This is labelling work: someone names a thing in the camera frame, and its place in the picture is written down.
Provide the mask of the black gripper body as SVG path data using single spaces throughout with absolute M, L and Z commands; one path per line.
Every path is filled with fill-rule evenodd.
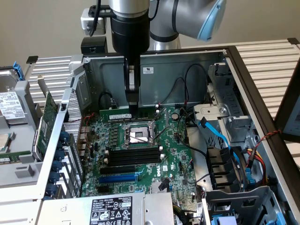
M 150 46 L 150 20 L 147 15 L 136 18 L 111 18 L 112 45 L 116 52 L 134 63 Z

